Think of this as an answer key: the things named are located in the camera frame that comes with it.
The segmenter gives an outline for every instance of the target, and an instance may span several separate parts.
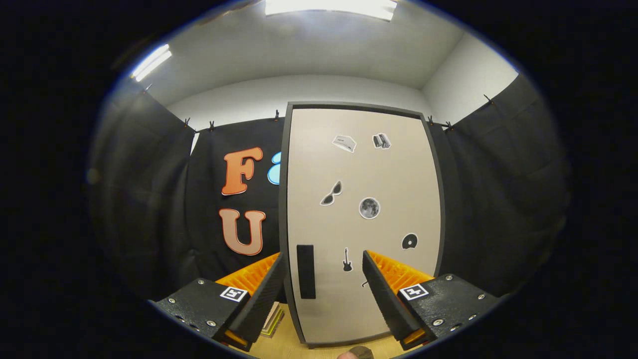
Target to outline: fluorescent light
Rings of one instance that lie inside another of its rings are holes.
[[[140,72],[142,72],[142,70],[144,70],[144,68],[146,66],[149,66],[149,64],[155,60],[156,58],[158,58],[160,55],[162,55],[166,50],[168,50],[168,44],[164,45],[164,46],[160,46],[158,47],[155,51],[153,51],[150,55],[148,55],[144,61],[142,61],[136,68],[135,71],[133,71],[133,76],[137,76],[140,74]]]
[[[140,74],[137,75],[137,77],[135,77],[135,80],[137,80],[137,82],[140,82],[144,77],[146,77],[146,75],[148,75],[151,71],[155,70],[157,66],[159,66],[162,62],[166,61],[171,55],[172,54],[170,53],[170,51],[164,52],[162,56],[155,59],[155,61],[153,61],[149,66],[146,66],[146,68],[142,70],[142,72],[140,72]]]
[[[392,20],[397,3],[392,0],[266,0],[266,16],[304,10],[332,10]]]

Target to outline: ceiling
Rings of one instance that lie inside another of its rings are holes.
[[[172,57],[142,85],[163,105],[203,91],[282,75],[344,75],[421,89],[464,31],[400,1],[391,22],[303,11],[266,17],[259,1],[168,41]]]

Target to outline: door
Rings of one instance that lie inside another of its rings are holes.
[[[389,332],[365,284],[364,250],[432,275],[439,257],[440,189],[423,121],[358,108],[290,105],[286,119],[281,246],[306,343]]]

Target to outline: black curtain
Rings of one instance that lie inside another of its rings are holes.
[[[454,130],[431,129],[446,205],[440,274],[501,296],[551,253],[565,224],[570,167],[554,118],[527,79],[519,75],[492,100]]]
[[[87,175],[101,246],[130,288],[159,300],[197,277],[184,193],[194,131],[137,83],[105,103]]]
[[[197,266],[203,277],[217,280],[225,275],[279,252],[279,186],[268,181],[268,171],[275,164],[272,157],[281,151],[284,119],[243,121],[202,130],[191,154],[186,185],[186,217],[190,240],[198,254]],[[259,147],[263,158],[254,160],[251,179],[243,178],[248,189],[241,194],[222,195],[226,181],[227,153]],[[248,244],[250,230],[246,211],[262,211],[263,247],[255,256],[238,254],[224,241],[219,210],[239,212],[237,237]],[[283,290],[278,300],[286,302]]]

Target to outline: tan letter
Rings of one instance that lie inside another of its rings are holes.
[[[250,244],[245,245],[237,237],[237,219],[239,212],[228,208],[219,210],[221,217],[221,227],[224,232],[224,241],[228,248],[239,254],[254,256],[262,251],[262,221],[266,219],[266,214],[261,211],[246,211],[244,216],[250,223]]]

